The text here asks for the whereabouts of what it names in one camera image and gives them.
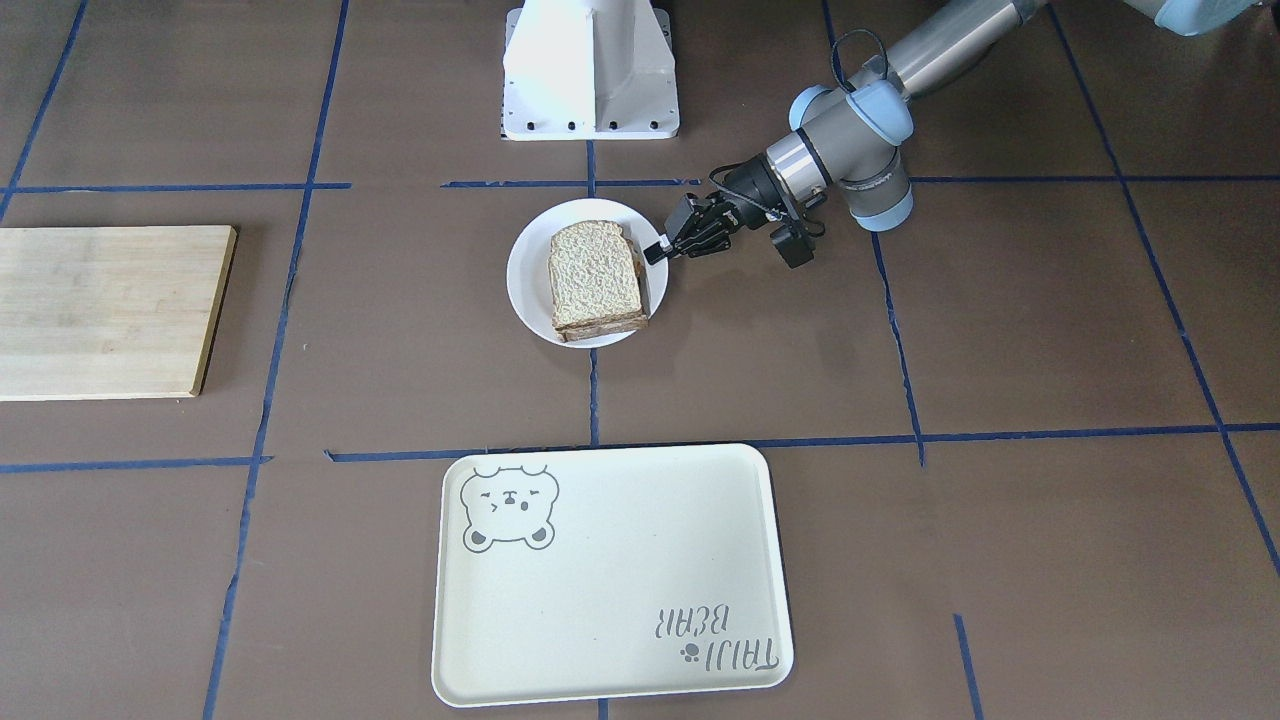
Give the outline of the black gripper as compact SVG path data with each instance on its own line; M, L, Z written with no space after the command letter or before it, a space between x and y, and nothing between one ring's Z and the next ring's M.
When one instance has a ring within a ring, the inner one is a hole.
M650 266L680 256L704 258L731 249L740 227L787 222L790 211L768 160L746 160L716 169L716 195L682 196L666 220L663 240L643 250Z

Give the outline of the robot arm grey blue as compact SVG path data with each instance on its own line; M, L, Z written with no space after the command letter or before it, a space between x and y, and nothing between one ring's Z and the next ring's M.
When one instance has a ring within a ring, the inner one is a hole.
M832 191L863 229L901 225L914 208L902 160L913 104L973 68L1039 9L1038 1L946 3L859 69L837 72L832 86L804 90L788 110L790 132L746 161L714 169L708 195L684 196L664 236L644 250L645 263L722 252L735 233L772 225L778 255L800 266L826 231L808 213Z

